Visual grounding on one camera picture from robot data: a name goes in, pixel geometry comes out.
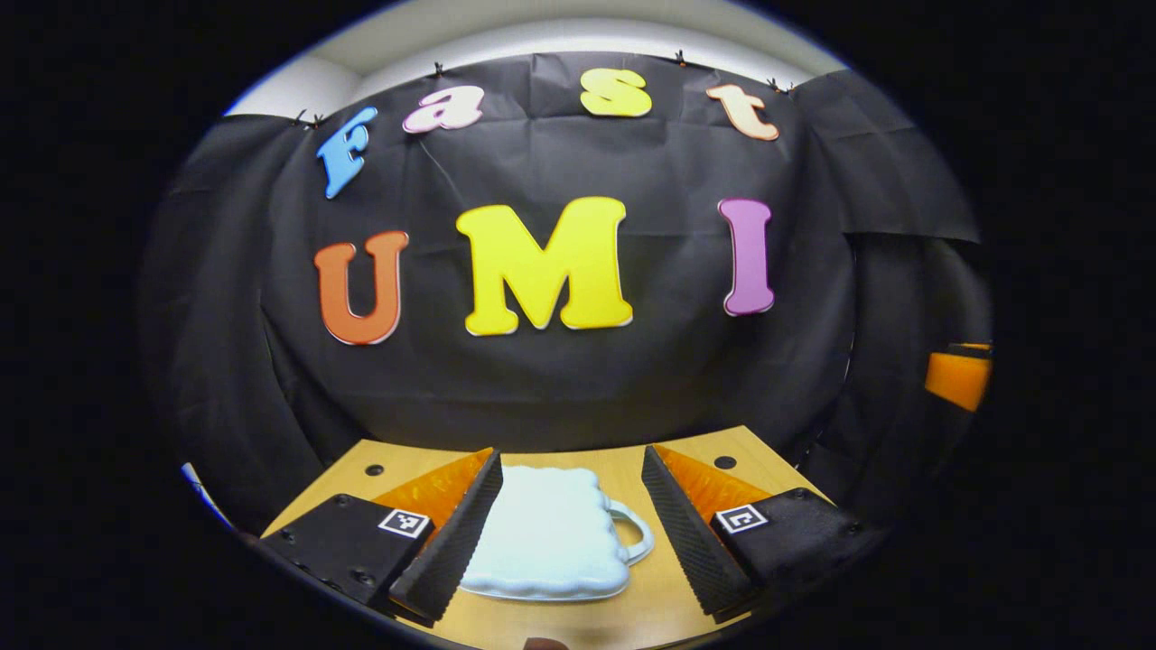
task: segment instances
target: blue letter f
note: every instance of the blue letter f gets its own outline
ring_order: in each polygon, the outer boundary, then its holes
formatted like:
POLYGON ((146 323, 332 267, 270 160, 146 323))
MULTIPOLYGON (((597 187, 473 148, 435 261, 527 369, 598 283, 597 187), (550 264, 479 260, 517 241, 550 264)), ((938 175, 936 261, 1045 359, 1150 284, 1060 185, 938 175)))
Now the blue letter f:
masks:
POLYGON ((365 150, 369 131, 362 125, 375 117, 377 109, 373 106, 362 109, 317 150, 317 157, 325 162, 325 173, 329 178, 329 184, 325 186, 326 199, 336 197, 365 164, 364 160, 354 157, 354 150, 365 150))

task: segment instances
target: letter i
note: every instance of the letter i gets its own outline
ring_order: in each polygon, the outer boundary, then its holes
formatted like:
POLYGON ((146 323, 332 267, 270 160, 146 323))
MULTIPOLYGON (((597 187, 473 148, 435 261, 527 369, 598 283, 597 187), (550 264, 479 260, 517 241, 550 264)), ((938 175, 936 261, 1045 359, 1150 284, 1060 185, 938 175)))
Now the letter i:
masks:
POLYGON ((734 273, 722 308, 731 316, 759 313, 775 304, 766 286, 766 222, 771 209, 751 199, 724 199, 719 214, 731 224, 734 273))

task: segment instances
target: orange letter u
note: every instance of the orange letter u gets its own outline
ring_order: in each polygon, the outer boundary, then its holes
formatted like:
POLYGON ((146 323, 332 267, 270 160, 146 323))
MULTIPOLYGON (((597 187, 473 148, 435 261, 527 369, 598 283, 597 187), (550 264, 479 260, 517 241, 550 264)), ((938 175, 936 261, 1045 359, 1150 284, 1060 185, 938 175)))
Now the orange letter u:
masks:
POLYGON ((357 316, 349 308, 349 261, 357 248, 333 244, 317 252, 321 295, 321 320, 334 339, 351 346, 371 346, 390 338, 401 317, 401 249, 409 235, 390 230, 365 241, 365 252, 373 258, 373 291, 377 304, 369 316, 357 316))

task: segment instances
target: white mug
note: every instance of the white mug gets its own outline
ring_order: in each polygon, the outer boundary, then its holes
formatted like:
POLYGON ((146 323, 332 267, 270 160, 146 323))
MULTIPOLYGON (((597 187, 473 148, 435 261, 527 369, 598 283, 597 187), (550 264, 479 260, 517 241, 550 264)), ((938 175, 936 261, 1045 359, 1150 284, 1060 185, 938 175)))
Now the white mug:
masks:
POLYGON ((502 467, 461 589, 512 600, 596 600, 621 593, 629 566, 654 548, 650 526, 598 487, 590 470, 502 467), (623 547, 614 519, 643 539, 623 547))

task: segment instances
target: yellow letter m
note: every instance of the yellow letter m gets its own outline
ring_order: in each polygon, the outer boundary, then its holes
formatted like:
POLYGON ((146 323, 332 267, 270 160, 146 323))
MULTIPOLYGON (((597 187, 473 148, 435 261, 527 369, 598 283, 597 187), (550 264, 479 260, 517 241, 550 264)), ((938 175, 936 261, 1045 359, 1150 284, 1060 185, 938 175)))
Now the yellow letter m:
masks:
POLYGON ((474 266, 474 312, 466 330, 475 337, 510 334, 518 315, 506 309, 503 282, 534 327, 546 328, 570 280, 561 319, 572 330, 620 327, 633 318, 618 282, 622 201, 584 197, 570 202, 542 250, 510 206, 483 206, 458 217, 469 237, 474 266))

